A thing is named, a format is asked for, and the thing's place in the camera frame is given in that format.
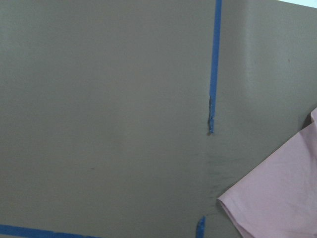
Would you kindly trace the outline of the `pink Snoopy t-shirt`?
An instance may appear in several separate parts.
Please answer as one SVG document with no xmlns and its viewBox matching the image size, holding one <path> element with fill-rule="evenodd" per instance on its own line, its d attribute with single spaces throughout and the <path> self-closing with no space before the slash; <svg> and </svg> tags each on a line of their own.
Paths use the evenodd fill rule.
<svg viewBox="0 0 317 238">
<path fill-rule="evenodd" d="M 311 124 L 218 200 L 244 238 L 317 236 L 317 111 Z"/>
</svg>

